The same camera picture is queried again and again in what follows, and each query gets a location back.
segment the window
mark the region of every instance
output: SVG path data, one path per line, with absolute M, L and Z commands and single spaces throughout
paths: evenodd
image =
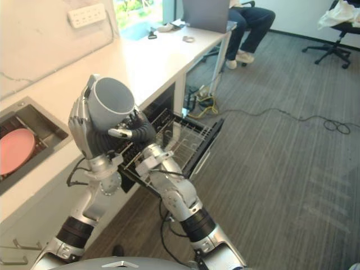
M 163 0 L 114 0 L 114 6 L 120 31 L 145 22 L 163 22 Z

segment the pink plate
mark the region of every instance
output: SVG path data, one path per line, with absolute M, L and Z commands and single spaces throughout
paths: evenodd
M 0 139 L 0 174 L 8 174 L 23 165 L 35 149 L 34 135 L 25 128 L 15 129 Z

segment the dishwasher rack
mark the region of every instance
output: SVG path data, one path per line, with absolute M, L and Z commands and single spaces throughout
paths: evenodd
M 221 119 L 212 127 L 199 122 L 182 118 L 168 109 L 164 109 L 152 125 L 155 128 L 156 142 L 166 151 L 173 151 L 173 159 L 182 169 L 183 174 L 190 178 L 202 167 L 210 154 L 210 148 L 217 138 L 224 120 Z M 123 177 L 122 188 L 127 192 L 134 182 L 149 187 L 140 181 L 135 171 L 136 165 L 142 162 L 142 149 L 135 143 L 128 142 L 117 153 L 122 154 L 124 162 L 119 166 Z

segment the electrical outlet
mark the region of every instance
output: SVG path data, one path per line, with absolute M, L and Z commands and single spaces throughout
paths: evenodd
M 100 3 L 71 10 L 67 13 L 67 17 L 73 28 L 83 27 L 104 20 L 106 18 L 105 6 Z

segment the gray mug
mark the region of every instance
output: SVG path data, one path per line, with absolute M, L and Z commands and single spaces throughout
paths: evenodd
M 133 111 L 135 100 L 123 83 L 104 77 L 91 86 L 88 106 L 95 128 L 107 132 Z

